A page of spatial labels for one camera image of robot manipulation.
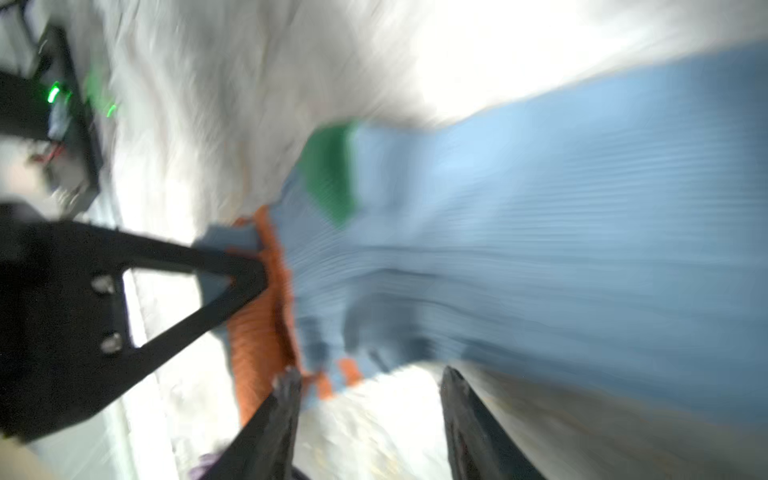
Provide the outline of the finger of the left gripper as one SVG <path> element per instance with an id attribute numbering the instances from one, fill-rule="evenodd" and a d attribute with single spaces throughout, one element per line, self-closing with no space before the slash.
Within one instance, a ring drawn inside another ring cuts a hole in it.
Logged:
<path id="1" fill-rule="evenodd" d="M 1 207 L 1 430 L 83 422 L 263 292 L 255 259 Z"/>

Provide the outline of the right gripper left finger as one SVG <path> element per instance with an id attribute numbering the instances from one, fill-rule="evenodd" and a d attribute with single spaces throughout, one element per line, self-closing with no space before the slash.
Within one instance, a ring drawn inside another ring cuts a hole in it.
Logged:
<path id="1" fill-rule="evenodd" d="M 204 480 L 289 480 L 303 473 L 293 465 L 302 381 L 287 369 L 235 440 L 202 475 Z"/>

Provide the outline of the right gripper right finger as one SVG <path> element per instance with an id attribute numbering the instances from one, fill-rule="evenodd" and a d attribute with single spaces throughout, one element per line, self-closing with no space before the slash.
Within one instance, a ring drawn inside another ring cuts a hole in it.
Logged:
<path id="1" fill-rule="evenodd" d="M 457 369 L 444 369 L 440 397 L 454 479 L 543 477 Z"/>

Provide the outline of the blue orange striped sock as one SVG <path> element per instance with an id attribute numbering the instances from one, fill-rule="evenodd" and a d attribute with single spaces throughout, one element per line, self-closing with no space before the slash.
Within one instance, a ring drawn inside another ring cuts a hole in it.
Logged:
<path id="1" fill-rule="evenodd" d="M 767 45 L 590 80 L 434 130 L 317 129 L 203 248 L 263 261 L 226 326 L 242 418 L 464 361 L 767 420 Z"/>

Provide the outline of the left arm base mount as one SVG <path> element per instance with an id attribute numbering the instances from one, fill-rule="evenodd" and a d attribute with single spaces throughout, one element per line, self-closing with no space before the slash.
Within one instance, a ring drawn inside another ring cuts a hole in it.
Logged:
<path id="1" fill-rule="evenodd" d="M 53 182 L 62 216 L 73 219 L 101 192 L 102 148 L 63 27 L 45 27 L 37 57 L 29 76 L 1 72 L 1 133 L 51 145 L 35 163 Z"/>

